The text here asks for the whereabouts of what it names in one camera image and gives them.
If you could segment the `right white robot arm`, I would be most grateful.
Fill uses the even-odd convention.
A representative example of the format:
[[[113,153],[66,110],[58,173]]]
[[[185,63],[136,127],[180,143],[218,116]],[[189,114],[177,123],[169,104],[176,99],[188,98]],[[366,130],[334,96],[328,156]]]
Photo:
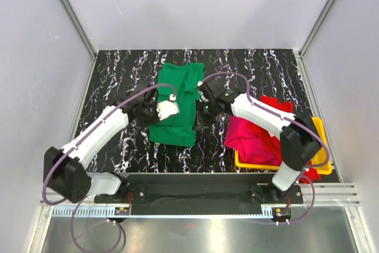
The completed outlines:
[[[312,167],[329,162],[330,152],[310,116],[296,116],[252,98],[247,91],[225,89],[205,81],[197,84],[197,91],[200,94],[199,127],[213,124],[219,114],[226,113],[263,128],[279,140],[282,162],[269,188],[274,203],[280,204],[289,198],[290,187],[311,166],[309,162],[321,149],[325,150],[326,159]]]

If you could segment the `magenta t shirt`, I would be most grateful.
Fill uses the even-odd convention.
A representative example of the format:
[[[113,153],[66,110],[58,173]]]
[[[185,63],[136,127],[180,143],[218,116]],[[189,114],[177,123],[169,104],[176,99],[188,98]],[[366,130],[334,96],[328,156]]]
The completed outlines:
[[[239,153],[245,164],[279,166],[282,162],[280,141],[263,128],[236,116],[231,116],[225,146]]]

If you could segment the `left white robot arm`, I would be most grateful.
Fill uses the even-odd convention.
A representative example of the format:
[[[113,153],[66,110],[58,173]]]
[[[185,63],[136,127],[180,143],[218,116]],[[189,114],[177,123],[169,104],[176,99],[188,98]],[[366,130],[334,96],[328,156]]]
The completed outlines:
[[[127,180],[113,172],[88,172],[95,155],[130,123],[154,125],[177,114],[175,101],[153,99],[157,85],[139,92],[119,95],[79,136],[61,148],[50,147],[44,154],[42,199],[51,206],[66,200],[78,203],[91,195],[108,196],[122,203],[128,195]]]

